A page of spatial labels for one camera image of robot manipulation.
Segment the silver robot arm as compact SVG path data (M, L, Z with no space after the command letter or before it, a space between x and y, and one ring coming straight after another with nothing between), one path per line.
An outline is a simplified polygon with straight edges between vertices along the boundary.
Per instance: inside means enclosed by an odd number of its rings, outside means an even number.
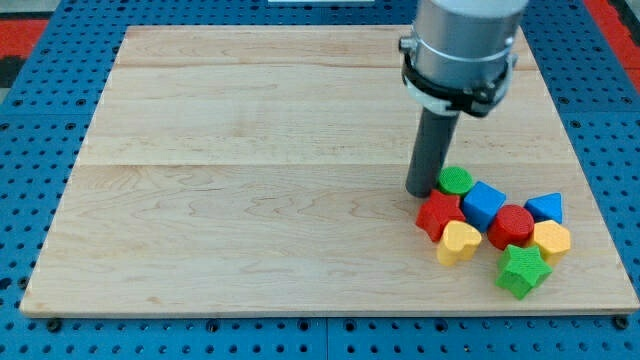
M527 4L420 0L411 32L399 40L410 96L438 116L486 116L511 84L512 47Z

